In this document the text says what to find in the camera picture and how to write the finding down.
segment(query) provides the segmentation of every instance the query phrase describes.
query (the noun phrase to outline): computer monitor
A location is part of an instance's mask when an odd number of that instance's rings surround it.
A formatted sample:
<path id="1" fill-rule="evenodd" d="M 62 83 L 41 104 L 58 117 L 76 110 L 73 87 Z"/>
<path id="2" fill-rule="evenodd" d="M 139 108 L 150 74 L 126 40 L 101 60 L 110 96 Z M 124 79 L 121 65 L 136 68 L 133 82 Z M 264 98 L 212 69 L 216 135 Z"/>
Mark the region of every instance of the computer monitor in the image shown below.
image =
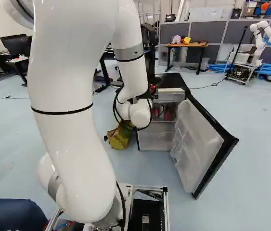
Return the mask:
<path id="1" fill-rule="evenodd" d="M 3 39 L 5 48 L 9 51 L 11 56 L 18 56 L 24 54 L 29 56 L 31 38 L 24 36 L 8 36 Z"/>
<path id="2" fill-rule="evenodd" d="M 5 45 L 5 40 L 9 40 L 9 39 L 15 39 L 15 38 L 21 38 L 21 37 L 26 37 L 26 34 L 20 34 L 20 35 L 11 35 L 11 36 L 5 36 L 5 37 L 1 37 L 0 40 L 2 42 L 2 44 L 4 45 L 4 47 L 6 47 Z"/>

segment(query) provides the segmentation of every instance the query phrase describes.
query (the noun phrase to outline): open fridge door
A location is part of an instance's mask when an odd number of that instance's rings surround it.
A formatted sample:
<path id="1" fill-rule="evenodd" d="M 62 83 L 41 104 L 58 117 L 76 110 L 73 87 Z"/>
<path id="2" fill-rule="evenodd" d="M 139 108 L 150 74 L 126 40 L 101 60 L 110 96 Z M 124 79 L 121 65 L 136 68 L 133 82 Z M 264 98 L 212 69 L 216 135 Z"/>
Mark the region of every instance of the open fridge door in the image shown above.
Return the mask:
<path id="1" fill-rule="evenodd" d="M 170 152 L 187 193 L 198 199 L 238 139 L 185 89 L 178 106 L 173 148 Z"/>

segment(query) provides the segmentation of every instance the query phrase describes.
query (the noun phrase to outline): wooden desk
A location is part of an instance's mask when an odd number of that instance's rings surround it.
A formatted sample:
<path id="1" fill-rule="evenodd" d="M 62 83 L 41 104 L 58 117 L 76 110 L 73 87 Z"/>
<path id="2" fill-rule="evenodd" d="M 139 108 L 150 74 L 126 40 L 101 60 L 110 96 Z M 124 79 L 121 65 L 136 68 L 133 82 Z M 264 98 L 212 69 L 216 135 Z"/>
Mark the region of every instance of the wooden desk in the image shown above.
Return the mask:
<path id="1" fill-rule="evenodd" d="M 200 48 L 201 55 L 199 58 L 198 68 L 196 71 L 196 74 L 198 75 L 201 70 L 201 64 L 202 64 L 202 59 L 203 59 L 205 48 L 208 46 L 209 46 L 208 42 L 191 42 L 189 44 L 168 44 L 168 45 L 166 45 L 166 47 L 168 48 L 168 67 L 165 70 L 165 72 L 167 72 L 168 70 L 170 70 L 173 67 L 173 65 L 170 65 L 170 52 L 171 52 L 172 48 L 178 48 L 178 47 Z"/>

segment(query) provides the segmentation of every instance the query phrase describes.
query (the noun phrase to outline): yellow object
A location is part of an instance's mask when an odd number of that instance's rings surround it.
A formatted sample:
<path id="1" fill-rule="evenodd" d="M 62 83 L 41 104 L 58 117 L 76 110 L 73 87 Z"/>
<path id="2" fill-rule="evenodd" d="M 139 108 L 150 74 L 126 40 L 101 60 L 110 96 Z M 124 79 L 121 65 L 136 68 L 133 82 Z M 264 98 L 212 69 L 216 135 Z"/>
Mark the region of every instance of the yellow object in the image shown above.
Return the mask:
<path id="1" fill-rule="evenodd" d="M 184 40 L 183 40 L 183 44 L 189 44 L 190 41 L 191 41 L 190 37 L 185 37 Z"/>
<path id="2" fill-rule="evenodd" d="M 129 146 L 130 139 L 132 137 L 133 125 L 129 121 L 121 121 L 122 126 L 118 126 L 116 129 L 108 131 L 107 137 L 112 148 L 116 150 L 125 150 Z"/>

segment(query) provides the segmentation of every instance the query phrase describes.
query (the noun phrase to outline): blue jeans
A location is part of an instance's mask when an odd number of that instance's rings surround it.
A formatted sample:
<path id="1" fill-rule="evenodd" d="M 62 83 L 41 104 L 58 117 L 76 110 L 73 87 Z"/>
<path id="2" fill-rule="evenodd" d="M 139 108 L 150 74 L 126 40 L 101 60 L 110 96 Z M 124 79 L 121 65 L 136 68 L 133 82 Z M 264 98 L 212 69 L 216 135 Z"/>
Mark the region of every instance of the blue jeans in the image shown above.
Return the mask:
<path id="1" fill-rule="evenodd" d="M 0 199 L 0 231 L 42 231 L 48 220 L 31 200 Z"/>

